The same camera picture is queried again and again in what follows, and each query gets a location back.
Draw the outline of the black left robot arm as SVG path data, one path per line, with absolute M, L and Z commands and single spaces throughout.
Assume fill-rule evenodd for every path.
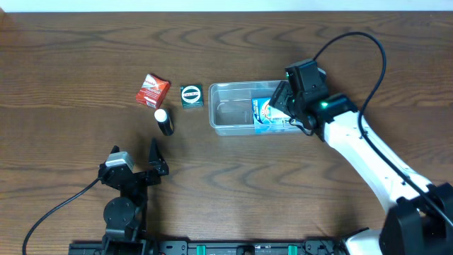
M 147 234 L 148 187 L 161 183 L 169 167 L 151 140 L 145 171 L 134 172 L 134 161 L 128 152 L 114 146 L 108 158 L 99 166 L 100 182 L 120 192 L 104 208 L 106 223 L 103 254 L 158 254 L 159 245 Z

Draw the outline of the dark bottle white cap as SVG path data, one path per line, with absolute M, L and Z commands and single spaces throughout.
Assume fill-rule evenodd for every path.
M 174 133 L 173 123 L 170 115 L 164 109 L 157 109 L 154 112 L 154 117 L 158 123 L 158 126 L 165 136 L 171 136 Z

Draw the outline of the green Zam-Buk box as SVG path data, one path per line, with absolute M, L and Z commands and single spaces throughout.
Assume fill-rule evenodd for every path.
M 204 106 L 201 84 L 181 86 L 180 97 L 183 108 L 199 108 Z

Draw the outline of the blue Koolfever box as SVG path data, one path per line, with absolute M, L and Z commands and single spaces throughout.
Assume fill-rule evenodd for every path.
M 259 135 L 278 132 L 301 132 L 290 125 L 290 117 L 282 111 L 270 106 L 270 98 L 253 98 L 251 100 L 253 125 L 255 133 Z

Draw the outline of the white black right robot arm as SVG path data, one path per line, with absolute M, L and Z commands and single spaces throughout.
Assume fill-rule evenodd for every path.
M 382 229 L 344 238 L 346 254 L 452 253 L 452 186 L 436 186 L 409 167 L 347 96 L 329 96 L 324 84 L 305 90 L 281 81 L 270 106 L 339 152 L 383 207 Z

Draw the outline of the red Panadol box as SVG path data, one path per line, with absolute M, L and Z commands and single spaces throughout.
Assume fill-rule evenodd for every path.
M 142 105 L 157 109 L 162 104 L 170 87 L 171 84 L 169 81 L 148 74 L 144 79 L 141 89 L 137 92 L 135 100 Z

